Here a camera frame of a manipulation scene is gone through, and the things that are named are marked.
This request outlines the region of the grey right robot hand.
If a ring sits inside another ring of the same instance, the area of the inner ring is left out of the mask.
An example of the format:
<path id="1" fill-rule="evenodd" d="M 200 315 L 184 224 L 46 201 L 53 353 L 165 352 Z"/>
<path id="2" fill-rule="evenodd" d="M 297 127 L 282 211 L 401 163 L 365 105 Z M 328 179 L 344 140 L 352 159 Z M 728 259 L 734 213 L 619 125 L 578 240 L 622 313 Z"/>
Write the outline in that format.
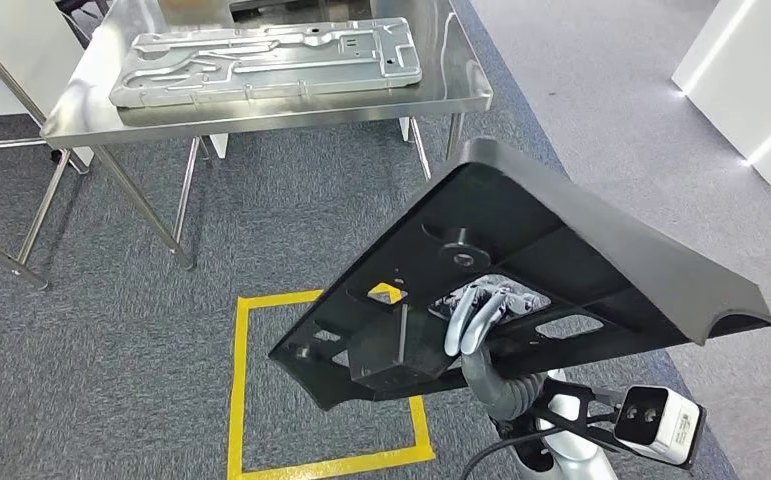
<path id="1" fill-rule="evenodd" d="M 527 412 L 546 378 L 503 378 L 492 364 L 486 340 L 491 330 L 550 305 L 550 300 L 502 275 L 481 276 L 436 301 L 431 311 L 447 320 L 444 353 L 461 359 L 462 375 L 489 417 L 514 420 Z"/>

